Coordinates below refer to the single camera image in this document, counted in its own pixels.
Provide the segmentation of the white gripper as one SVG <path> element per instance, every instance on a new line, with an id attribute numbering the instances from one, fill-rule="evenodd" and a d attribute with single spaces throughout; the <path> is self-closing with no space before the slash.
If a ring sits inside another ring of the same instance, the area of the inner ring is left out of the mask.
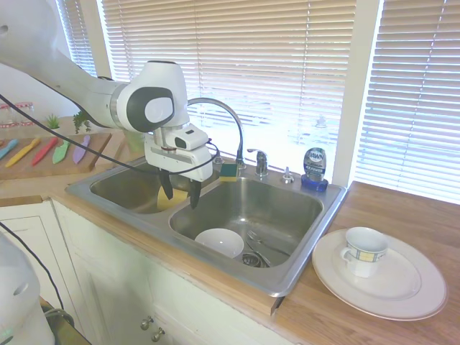
<path id="1" fill-rule="evenodd" d="M 195 209 L 201 196 L 201 182 L 213 173 L 211 153 L 206 147 L 208 135 L 193 124 L 160 127 L 144 136 L 146 161 L 158 167 L 162 189 L 173 198 L 170 173 L 191 179 L 190 207 Z"/>

